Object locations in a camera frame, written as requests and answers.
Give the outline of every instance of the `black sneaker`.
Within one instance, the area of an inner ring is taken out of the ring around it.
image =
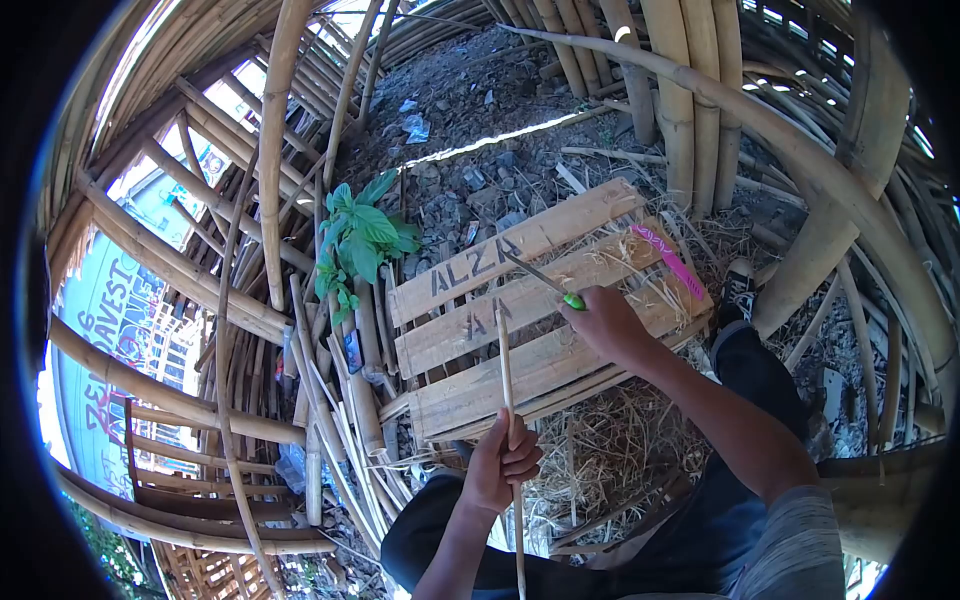
[[[719,331],[734,321],[743,320],[749,323],[753,317],[754,298],[754,268],[746,258],[736,258],[727,268],[727,277],[720,292],[716,330]]]

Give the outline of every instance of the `black pants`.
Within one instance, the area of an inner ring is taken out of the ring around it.
[[[806,440],[808,411],[793,378],[749,324],[727,325],[714,343],[712,361],[726,387],[778,419],[801,442]],[[458,477],[432,478],[383,541],[383,566],[411,593],[433,560],[462,487]],[[728,593],[765,523],[763,502],[714,454],[682,508],[628,563],[597,571],[528,554],[527,593],[531,599],[591,600],[657,591]],[[473,598],[516,597],[513,553],[487,547]]]

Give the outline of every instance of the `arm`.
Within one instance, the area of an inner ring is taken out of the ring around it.
[[[540,472],[537,433],[519,421],[507,442],[507,409],[501,408],[491,430],[473,449],[464,490],[453,507],[437,554],[414,590],[416,600],[470,598],[487,535],[496,516],[514,499],[512,485]]]
[[[579,294],[587,311],[561,305],[577,333],[601,356],[667,394],[767,506],[791,488],[818,483],[806,450],[782,423],[654,339],[619,292],[594,286]]]

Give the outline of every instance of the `gray shirt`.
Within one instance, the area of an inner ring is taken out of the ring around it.
[[[740,574],[733,600],[844,597],[840,534],[830,494],[817,486],[785,492],[767,513],[767,526]],[[704,593],[645,593],[621,600],[708,600]]]

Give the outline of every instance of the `hand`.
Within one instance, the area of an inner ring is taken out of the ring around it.
[[[594,285],[577,294],[587,310],[560,303],[560,314],[600,356],[625,369],[662,348],[615,289]]]
[[[473,449],[460,494],[460,502],[493,516],[513,502],[514,483],[533,479],[540,472],[537,461],[543,457],[543,450],[537,447],[537,432],[527,429],[520,415],[514,415],[514,420],[514,435],[510,436],[507,409],[501,408],[496,414],[493,427]]]

